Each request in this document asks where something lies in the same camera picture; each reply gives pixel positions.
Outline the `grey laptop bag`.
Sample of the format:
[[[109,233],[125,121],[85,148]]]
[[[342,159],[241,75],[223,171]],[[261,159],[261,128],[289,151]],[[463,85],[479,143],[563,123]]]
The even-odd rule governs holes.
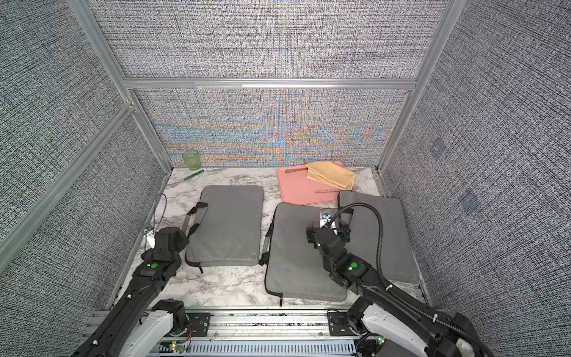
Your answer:
[[[208,185],[188,212],[193,225],[184,260],[211,266],[255,266],[260,256],[264,190],[258,185]]]
[[[327,303],[346,300],[347,291],[330,279],[319,251],[307,240],[307,230],[319,227],[320,212],[318,207],[283,202],[275,208],[260,259],[266,266],[268,294]]]
[[[380,214],[383,225],[381,264],[382,274],[389,281],[407,284],[419,282],[410,238],[401,202],[395,198],[372,196],[352,191],[338,194],[338,206],[361,202],[372,205]],[[367,208],[356,207],[349,223],[350,241],[345,245],[350,254],[376,266],[378,222],[376,215]]]

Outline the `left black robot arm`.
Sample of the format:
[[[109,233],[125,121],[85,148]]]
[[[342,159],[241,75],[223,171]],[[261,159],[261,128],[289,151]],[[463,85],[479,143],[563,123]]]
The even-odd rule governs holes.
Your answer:
[[[160,300],[147,317],[144,313],[181,266],[180,253],[188,237],[176,227],[155,235],[154,248],[145,251],[125,294],[73,356],[146,356],[163,337],[188,328],[184,303]]]

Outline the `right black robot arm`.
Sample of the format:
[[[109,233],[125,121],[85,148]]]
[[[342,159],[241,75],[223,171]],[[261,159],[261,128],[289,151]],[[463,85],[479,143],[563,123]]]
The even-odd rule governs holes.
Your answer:
[[[359,332],[384,336],[416,356],[493,355],[468,318],[459,313],[451,317],[402,291],[365,260],[348,253],[340,232],[323,226],[306,229],[306,236],[331,280],[358,296],[348,319]]]

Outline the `pink laptop sleeve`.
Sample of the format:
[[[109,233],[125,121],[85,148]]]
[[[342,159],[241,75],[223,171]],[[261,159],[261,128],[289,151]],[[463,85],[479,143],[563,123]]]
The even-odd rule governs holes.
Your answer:
[[[341,162],[334,162],[344,167]],[[306,177],[305,165],[282,167],[277,171],[282,201],[293,205],[317,205],[334,202],[340,189]]]

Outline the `green pen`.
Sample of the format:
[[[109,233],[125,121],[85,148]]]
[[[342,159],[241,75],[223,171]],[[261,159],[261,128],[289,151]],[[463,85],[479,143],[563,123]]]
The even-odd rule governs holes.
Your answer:
[[[178,186],[178,185],[180,185],[180,184],[182,184],[182,183],[184,183],[184,182],[186,182],[186,181],[189,181],[189,180],[191,180],[191,179],[193,179],[193,178],[195,178],[195,177],[197,177],[197,176],[203,174],[204,172],[205,172],[204,169],[198,170],[198,171],[196,171],[196,172],[194,172],[194,173],[192,173],[192,174],[190,174],[190,175],[184,177],[184,178],[181,179],[181,180],[178,180],[178,181],[176,181],[176,182],[167,184],[165,188],[166,188],[166,189],[169,189],[169,188],[176,187],[176,186]]]

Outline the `folded yellow cloth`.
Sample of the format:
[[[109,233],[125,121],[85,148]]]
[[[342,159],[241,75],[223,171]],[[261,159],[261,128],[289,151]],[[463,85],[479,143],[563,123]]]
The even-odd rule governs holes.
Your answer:
[[[306,177],[340,190],[352,190],[357,175],[351,170],[330,161],[309,162]]]

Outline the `green glass cup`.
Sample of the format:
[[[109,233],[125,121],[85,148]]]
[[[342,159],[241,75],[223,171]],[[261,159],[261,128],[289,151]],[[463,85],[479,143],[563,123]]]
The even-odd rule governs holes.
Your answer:
[[[186,150],[182,153],[181,157],[184,162],[184,166],[189,170],[199,170],[202,166],[198,150]]]

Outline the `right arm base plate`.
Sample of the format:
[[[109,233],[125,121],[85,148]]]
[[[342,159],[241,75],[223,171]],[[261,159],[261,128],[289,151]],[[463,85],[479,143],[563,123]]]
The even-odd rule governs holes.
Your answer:
[[[349,320],[346,312],[340,312],[337,309],[328,309],[327,320],[330,336],[357,336],[357,334],[352,331],[352,328],[349,325]]]

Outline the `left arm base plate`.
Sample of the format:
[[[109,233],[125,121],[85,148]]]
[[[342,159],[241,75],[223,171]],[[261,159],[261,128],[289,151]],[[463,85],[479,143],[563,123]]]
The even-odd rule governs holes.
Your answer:
[[[184,336],[191,338],[203,338],[208,336],[211,325],[211,314],[209,312],[188,312],[187,328]]]

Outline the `aluminium front rail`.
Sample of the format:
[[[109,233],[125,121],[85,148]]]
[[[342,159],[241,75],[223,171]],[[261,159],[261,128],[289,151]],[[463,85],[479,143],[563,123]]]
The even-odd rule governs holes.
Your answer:
[[[359,332],[349,321],[352,331],[357,336],[374,335],[367,331]],[[220,332],[224,337],[300,337],[303,332],[314,333],[317,328],[329,329],[327,310],[301,307],[294,310],[220,310],[211,317],[210,328]]]

